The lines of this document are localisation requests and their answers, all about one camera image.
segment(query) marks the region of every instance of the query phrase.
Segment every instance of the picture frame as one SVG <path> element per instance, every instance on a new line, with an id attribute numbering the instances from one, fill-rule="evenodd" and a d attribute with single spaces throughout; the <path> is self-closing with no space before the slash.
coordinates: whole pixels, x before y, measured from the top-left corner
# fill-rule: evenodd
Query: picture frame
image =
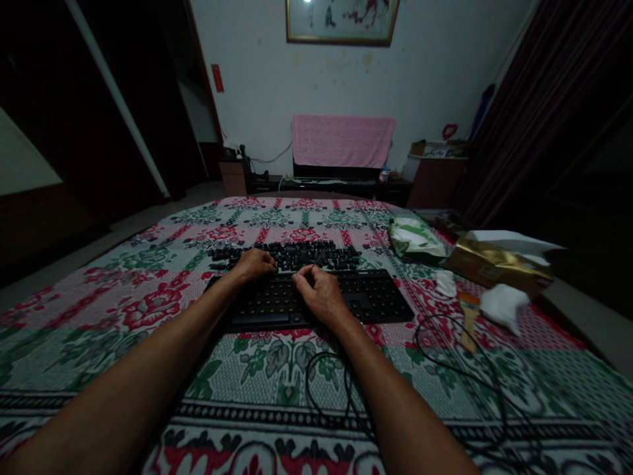
<path id="1" fill-rule="evenodd" d="M 286 0 L 289 43 L 391 45 L 400 0 Z"/>

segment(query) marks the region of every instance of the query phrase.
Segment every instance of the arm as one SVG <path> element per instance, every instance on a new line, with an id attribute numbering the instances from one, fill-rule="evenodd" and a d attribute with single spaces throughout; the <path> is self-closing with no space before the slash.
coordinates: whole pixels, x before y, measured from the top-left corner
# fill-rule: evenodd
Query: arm
<path id="1" fill-rule="evenodd" d="M 431 407 L 349 312 L 336 277 L 311 265 L 301 269 L 293 279 L 310 310 L 336 335 L 354 366 L 376 422 L 387 472 L 479 473 Z"/>
<path id="2" fill-rule="evenodd" d="M 240 288 L 273 272 L 252 249 L 194 304 L 99 376 L 11 456 L 7 474 L 118 474 L 133 463 Z"/>

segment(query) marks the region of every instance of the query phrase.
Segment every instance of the keyboard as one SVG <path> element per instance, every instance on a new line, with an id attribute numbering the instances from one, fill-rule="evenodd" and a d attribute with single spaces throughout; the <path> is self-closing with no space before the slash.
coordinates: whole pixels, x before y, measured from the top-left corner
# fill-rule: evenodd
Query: keyboard
<path id="1" fill-rule="evenodd" d="M 411 321 L 413 311 L 384 270 L 331 272 L 347 308 L 364 324 Z M 220 277 L 212 278 L 207 291 Z M 315 327 L 291 274 L 272 274 L 244 287 L 222 318 L 227 333 Z"/>
<path id="2" fill-rule="evenodd" d="M 256 243 L 268 252 L 277 263 L 279 273 L 295 273 L 301 267 L 316 263 L 322 269 L 355 270 L 360 263 L 361 253 L 354 246 L 336 247 L 334 241 L 312 241 L 299 243 Z M 248 247 L 212 249 L 207 252 L 211 258 L 212 270 L 231 270 Z"/>

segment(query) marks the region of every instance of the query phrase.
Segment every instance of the floor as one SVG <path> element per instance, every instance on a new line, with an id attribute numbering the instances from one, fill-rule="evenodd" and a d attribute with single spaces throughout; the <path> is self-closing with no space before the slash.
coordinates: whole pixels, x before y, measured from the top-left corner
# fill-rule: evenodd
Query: floor
<path id="1" fill-rule="evenodd" d="M 153 206 L 114 224 L 110 234 L 1 289 L 0 313 L 26 300 L 38 290 L 66 277 L 116 243 L 142 231 L 162 218 L 224 196 L 222 182 L 201 183 L 189 189 L 187 196 L 180 201 Z M 545 290 L 545 296 L 593 340 L 598 349 L 625 377 L 633 381 L 632 321 L 561 280 L 556 280 Z"/>

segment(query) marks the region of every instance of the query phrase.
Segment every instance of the floral bedspread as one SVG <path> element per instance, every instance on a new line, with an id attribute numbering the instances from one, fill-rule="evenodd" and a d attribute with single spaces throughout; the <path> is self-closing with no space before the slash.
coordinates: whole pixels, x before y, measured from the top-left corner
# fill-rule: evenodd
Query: floral bedspread
<path id="1" fill-rule="evenodd" d="M 228 198 L 165 218 L 43 289 L 0 319 L 0 454 L 10 454 L 97 375 L 196 300 L 213 275 L 209 249 L 314 239 L 353 244 L 362 251 L 361 268 L 394 275 L 416 320 L 369 325 L 367 331 L 458 439 L 485 444 L 500 427 L 494 392 L 435 365 L 413 344 L 424 315 L 463 315 L 455 299 L 435 292 L 432 268 L 394 256 L 388 222 L 407 213 L 374 201 Z M 458 287 L 483 291 L 465 280 Z M 522 310 L 518 324 L 521 338 L 478 318 L 476 335 L 504 394 L 538 431 L 543 450 L 532 470 L 630 473 L 631 384 L 538 308 Z M 428 351 L 489 378 L 481 355 L 459 345 L 461 330 L 451 320 L 432 325 L 436 331 L 423 338 Z M 343 364 L 323 359 L 306 372 L 313 355 L 336 350 L 326 332 L 310 329 L 218 335 L 135 470 L 382 474 L 377 446 L 361 424 L 367 414 L 346 416 Z M 318 405 L 341 429 L 317 416 L 306 398 L 306 377 Z M 357 393 L 353 397 L 364 407 Z M 511 408 L 508 421 L 498 458 L 527 460 L 534 434 Z M 484 472 L 514 472 L 502 460 L 472 456 Z"/>

